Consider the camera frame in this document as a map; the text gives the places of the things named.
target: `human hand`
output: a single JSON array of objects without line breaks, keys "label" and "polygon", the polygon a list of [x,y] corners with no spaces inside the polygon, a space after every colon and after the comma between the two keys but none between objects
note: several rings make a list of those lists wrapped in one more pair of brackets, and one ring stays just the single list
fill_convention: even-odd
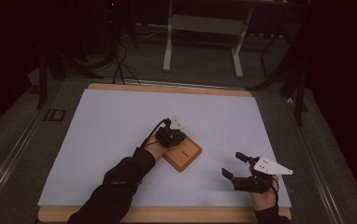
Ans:
[{"label": "human hand", "polygon": [[164,153],[167,151],[167,148],[161,146],[158,140],[156,139],[155,135],[151,136],[149,141],[147,141],[146,145],[144,146],[149,153],[152,154],[155,161],[158,161]]},{"label": "human hand", "polygon": [[[278,189],[278,177],[276,175],[272,175],[272,178],[276,180],[272,181],[272,186],[275,189]],[[253,201],[253,208],[255,211],[261,211],[267,208],[271,208],[277,203],[277,196],[275,194],[275,191],[273,191],[271,188],[269,188],[268,191],[262,194],[250,192],[250,196]]]}]

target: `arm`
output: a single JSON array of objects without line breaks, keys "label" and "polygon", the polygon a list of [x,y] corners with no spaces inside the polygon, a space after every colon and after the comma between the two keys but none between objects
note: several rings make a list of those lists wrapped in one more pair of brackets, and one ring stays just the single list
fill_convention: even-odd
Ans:
[{"label": "arm", "polygon": [[[273,187],[278,188],[278,177],[272,176],[276,181],[273,181]],[[286,217],[281,217],[278,214],[278,201],[275,192],[269,189],[265,193],[250,193],[253,200],[253,208],[258,224],[290,224],[291,221]]]},{"label": "arm", "polygon": [[[156,139],[152,136],[150,143]],[[68,224],[119,223],[126,215],[138,185],[165,152],[153,143],[138,147],[132,157],[126,157],[109,170],[103,184],[94,190],[90,199],[68,219]]]}]

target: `wooden block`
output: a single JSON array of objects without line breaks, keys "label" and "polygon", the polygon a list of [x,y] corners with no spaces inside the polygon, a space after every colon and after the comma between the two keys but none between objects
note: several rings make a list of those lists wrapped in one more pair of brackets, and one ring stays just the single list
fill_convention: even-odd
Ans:
[{"label": "wooden block", "polygon": [[199,156],[199,154],[201,154],[201,152],[202,148],[187,136],[175,148],[167,151],[163,157],[177,171],[182,172],[196,159],[196,157]]}]

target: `white paper sheet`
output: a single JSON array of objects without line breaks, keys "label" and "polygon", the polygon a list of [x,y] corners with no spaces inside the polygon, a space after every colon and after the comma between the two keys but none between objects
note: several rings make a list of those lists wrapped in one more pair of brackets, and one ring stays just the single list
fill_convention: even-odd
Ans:
[{"label": "white paper sheet", "polygon": [[[99,90],[83,93],[38,205],[83,205],[111,167],[174,115],[203,151],[182,173],[160,159],[132,206],[251,206],[249,194],[234,191],[221,168],[250,175],[237,151],[275,161],[254,98]],[[279,205],[291,207],[282,177],[279,182]]]}]

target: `black sleeve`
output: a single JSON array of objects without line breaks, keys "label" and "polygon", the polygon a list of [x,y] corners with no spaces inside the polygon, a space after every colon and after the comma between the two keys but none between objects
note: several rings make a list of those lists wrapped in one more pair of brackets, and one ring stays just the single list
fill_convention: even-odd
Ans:
[{"label": "black sleeve", "polygon": [[278,214],[278,205],[256,211],[255,216],[257,217],[258,224],[291,224],[291,221],[286,217],[281,217]]},{"label": "black sleeve", "polygon": [[128,212],[141,180],[154,165],[153,156],[138,147],[132,157],[124,158],[106,173],[103,184],[67,224],[119,223]]}]

